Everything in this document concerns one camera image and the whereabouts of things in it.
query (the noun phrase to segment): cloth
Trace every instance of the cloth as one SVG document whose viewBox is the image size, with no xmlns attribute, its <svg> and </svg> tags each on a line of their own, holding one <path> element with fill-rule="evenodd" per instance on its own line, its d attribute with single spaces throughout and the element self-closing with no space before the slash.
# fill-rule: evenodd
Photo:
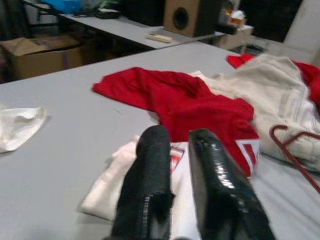
<svg viewBox="0 0 320 240">
<path fill-rule="evenodd" d="M 214 132 L 247 176 L 256 164 L 259 137 L 250 125 L 254 109 L 243 99 L 214 95 L 198 77 L 171 71 L 131 68 L 103 77 L 93 91 L 156 112 L 172 142 L 188 141 L 188 132 Z"/>
<path fill-rule="evenodd" d="M 139 137 L 135 136 L 128 144 L 112 154 L 110 166 L 99 176 L 89 194 L 80 206 L 84 213 L 114 220 L 121 188 L 127 172 L 136 159 Z"/>
<path fill-rule="evenodd" d="M 239 68 L 243 64 L 252 60 L 254 56 L 245 53 L 241 56 L 227 56 L 227 61 L 234 68 Z M 309 98 L 317 104 L 317 111 L 320 113 L 320 69 L 316 66 L 303 62 L 292 61 L 301 71 L 304 82 L 309 87 Z"/>
<path fill-rule="evenodd" d="M 214 94 L 243 98 L 254 107 L 253 124 L 261 139 L 260 150 L 272 157 L 287 160 L 269 136 L 274 125 L 286 125 L 287 131 L 276 132 L 284 142 L 293 135 L 307 131 L 319 134 L 320 121 L 315 104 L 309 100 L 300 69 L 287 57 L 262 54 L 239 67 L 234 73 L 208 78 L 200 72 Z M 306 167 L 320 171 L 320 142 L 302 137 L 292 143 L 290 152 Z"/>
<path fill-rule="evenodd" d="M 110 166 L 98 177 L 81 204 L 82 212 L 112 221 L 115 219 L 125 175 L 136 159 L 138 139 L 135 136 L 112 155 Z M 200 240 L 187 142 L 171 144 L 171 183 L 175 197 L 171 209 L 170 239 Z"/>
<path fill-rule="evenodd" d="M 0 105 L 0 153 L 16 150 L 39 130 L 45 120 L 44 107 L 4 109 Z"/>
</svg>

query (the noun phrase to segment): small box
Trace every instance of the small box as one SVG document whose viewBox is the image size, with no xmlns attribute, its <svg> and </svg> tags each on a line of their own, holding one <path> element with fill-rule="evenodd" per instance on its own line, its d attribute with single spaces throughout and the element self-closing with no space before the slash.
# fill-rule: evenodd
<svg viewBox="0 0 320 240">
<path fill-rule="evenodd" d="M 224 34 L 215 37 L 213 39 L 213 45 L 226 50 L 246 45 L 252 39 L 253 30 L 254 28 L 252 26 L 244 25 L 241 28 L 239 27 L 234 35 Z"/>
<path fill-rule="evenodd" d="M 16 79 L 71 69 L 94 62 L 94 47 L 69 35 L 1 41 Z"/>
</svg>

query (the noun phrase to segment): white fabric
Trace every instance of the white fabric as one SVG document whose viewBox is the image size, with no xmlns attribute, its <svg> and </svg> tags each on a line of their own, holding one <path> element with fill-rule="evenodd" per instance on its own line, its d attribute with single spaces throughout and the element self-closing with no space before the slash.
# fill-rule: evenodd
<svg viewBox="0 0 320 240">
<path fill-rule="evenodd" d="M 109 168 L 93 184 L 80 209 L 108 220 L 114 220 L 121 187 L 126 173 L 136 159 L 138 138 L 119 148 L 112 157 Z M 196 208 L 193 197 L 189 165 L 188 143 L 172 143 L 184 149 L 184 154 L 171 174 L 172 192 L 175 195 L 171 209 L 170 239 L 188 238 L 200 240 L 197 228 Z"/>
<path fill-rule="evenodd" d="M 201 72 L 191 74 L 201 78 L 216 95 L 242 98 L 254 107 L 253 124 L 261 139 L 261 152 L 286 160 L 269 136 L 274 125 L 287 125 L 287 131 L 276 132 L 284 142 L 293 135 L 308 131 L 320 133 L 317 109 L 309 100 L 308 87 L 303 83 L 300 70 L 287 57 L 262 54 L 231 74 L 208 78 Z M 320 141 L 302 137 L 289 147 L 304 164 L 320 171 Z"/>
<path fill-rule="evenodd" d="M 135 136 L 128 144 L 112 154 L 110 166 L 94 182 L 89 194 L 80 206 L 84 213 L 114 220 L 122 184 L 136 159 L 136 146 L 139 137 Z"/>
<path fill-rule="evenodd" d="M 46 119 L 44 107 L 3 108 L 0 106 L 0 153 L 16 150 L 39 130 Z"/>
</svg>

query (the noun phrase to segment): white towel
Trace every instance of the white towel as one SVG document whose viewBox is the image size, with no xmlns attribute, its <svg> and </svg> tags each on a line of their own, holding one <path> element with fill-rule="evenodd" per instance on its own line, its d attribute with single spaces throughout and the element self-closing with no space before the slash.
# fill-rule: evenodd
<svg viewBox="0 0 320 240">
<path fill-rule="evenodd" d="M 0 105 L 0 153 L 16 150 L 39 130 L 45 120 L 44 107 L 4 109 Z"/>
<path fill-rule="evenodd" d="M 81 204 L 82 212 L 112 221 L 115 219 L 116 207 L 125 175 L 136 159 L 138 139 L 136 136 L 112 155 L 113 161 L 109 168 L 95 181 Z M 176 142 L 172 143 L 171 147 L 171 182 L 175 197 L 171 209 L 170 239 L 200 240 L 191 182 L 188 143 Z M 175 161 L 177 158 L 173 156 L 179 156 L 180 161 L 177 163 Z"/>
</svg>

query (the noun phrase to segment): desk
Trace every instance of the desk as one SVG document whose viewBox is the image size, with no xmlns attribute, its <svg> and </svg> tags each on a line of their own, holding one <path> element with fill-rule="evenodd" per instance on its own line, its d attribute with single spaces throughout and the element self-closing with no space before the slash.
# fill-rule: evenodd
<svg viewBox="0 0 320 240">
<path fill-rule="evenodd" d="M 193 42 L 0 85 L 0 103 L 45 106 L 51 117 L 18 150 L 0 155 L 1 240 L 101 240 L 111 223 L 77 211 L 108 157 L 155 124 L 150 113 L 91 91 L 131 67 L 230 73 L 230 52 Z M 320 236 L 320 198 L 295 169 L 260 157 L 251 182 L 279 240 Z"/>
<path fill-rule="evenodd" d="M 35 4 L 34 0 L 22 0 L 25 4 L 32 7 L 39 8 Z M 206 36 L 199 37 L 187 37 L 181 34 L 170 32 L 164 29 L 163 26 L 147 26 L 135 21 L 128 20 L 126 17 L 120 17 L 119 19 L 99 19 L 97 17 L 74 17 L 71 14 L 58 14 L 56 11 L 43 9 L 59 18 L 72 21 L 73 23 L 80 24 L 86 28 L 102 32 L 106 35 L 110 35 L 117 39 L 129 41 L 137 44 L 145 49 L 162 49 L 181 44 L 187 44 L 191 42 L 212 39 L 217 36 L 223 36 L 222 32 L 215 32 Z M 146 39 L 148 34 L 159 34 L 167 37 L 171 37 L 173 40 L 170 43 L 158 42 L 150 39 Z"/>
</svg>

